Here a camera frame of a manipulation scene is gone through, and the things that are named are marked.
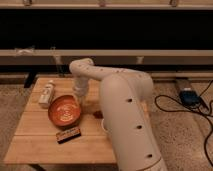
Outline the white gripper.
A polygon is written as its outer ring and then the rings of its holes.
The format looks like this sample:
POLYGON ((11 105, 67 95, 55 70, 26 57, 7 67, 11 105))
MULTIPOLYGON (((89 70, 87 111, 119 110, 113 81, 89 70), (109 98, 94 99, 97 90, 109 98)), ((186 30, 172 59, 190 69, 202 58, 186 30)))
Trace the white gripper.
POLYGON ((73 91, 75 93, 74 98, 79 106, 82 105, 82 98, 85 96, 89 89, 89 79, 86 77, 75 77, 73 91))

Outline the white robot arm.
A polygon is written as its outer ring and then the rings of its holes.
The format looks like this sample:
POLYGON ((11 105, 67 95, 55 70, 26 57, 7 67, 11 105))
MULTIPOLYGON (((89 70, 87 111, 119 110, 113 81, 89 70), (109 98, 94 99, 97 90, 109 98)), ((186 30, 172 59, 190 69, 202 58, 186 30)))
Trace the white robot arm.
POLYGON ((77 97, 87 94, 90 79, 100 82, 100 108, 119 171, 168 171, 141 105, 152 94, 150 75, 96 66, 90 58, 72 61, 69 70, 77 97))

